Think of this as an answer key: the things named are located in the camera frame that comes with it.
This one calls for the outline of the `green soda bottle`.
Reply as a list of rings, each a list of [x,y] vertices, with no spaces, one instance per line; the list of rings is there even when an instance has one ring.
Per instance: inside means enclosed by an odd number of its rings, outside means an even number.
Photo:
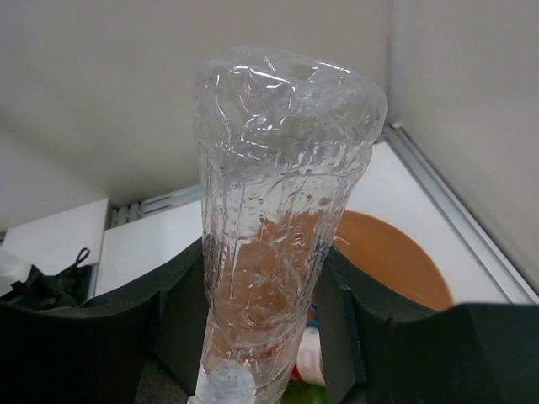
[[[328,404],[326,389],[300,380],[290,380],[281,404]]]

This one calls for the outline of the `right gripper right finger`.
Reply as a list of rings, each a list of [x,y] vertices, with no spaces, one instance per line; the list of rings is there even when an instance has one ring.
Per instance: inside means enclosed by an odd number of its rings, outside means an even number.
[[[331,248],[315,288],[332,403],[535,403],[538,308],[434,311]]]

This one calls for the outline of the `water bottle red label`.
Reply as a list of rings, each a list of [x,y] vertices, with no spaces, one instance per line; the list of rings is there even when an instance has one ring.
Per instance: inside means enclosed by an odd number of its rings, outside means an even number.
[[[307,325],[300,342],[291,378],[311,385],[325,386],[318,311],[313,303],[307,310]]]

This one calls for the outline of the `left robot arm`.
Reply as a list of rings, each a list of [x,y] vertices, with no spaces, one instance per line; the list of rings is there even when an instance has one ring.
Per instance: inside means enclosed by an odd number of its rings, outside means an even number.
[[[88,300],[93,267],[83,262],[90,254],[82,248],[75,262],[55,275],[41,272],[5,248],[1,249],[1,302],[32,311],[78,307]]]

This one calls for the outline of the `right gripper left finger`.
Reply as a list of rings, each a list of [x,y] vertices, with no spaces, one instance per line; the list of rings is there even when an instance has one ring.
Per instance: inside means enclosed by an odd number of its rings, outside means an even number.
[[[78,307],[1,302],[1,400],[185,403],[207,314],[201,241]]]

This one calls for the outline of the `clear crushed bottle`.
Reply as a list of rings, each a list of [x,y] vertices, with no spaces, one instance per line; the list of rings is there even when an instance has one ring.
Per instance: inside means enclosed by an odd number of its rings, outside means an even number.
[[[209,303],[194,403],[276,403],[387,97],[288,50],[230,48],[195,79]]]

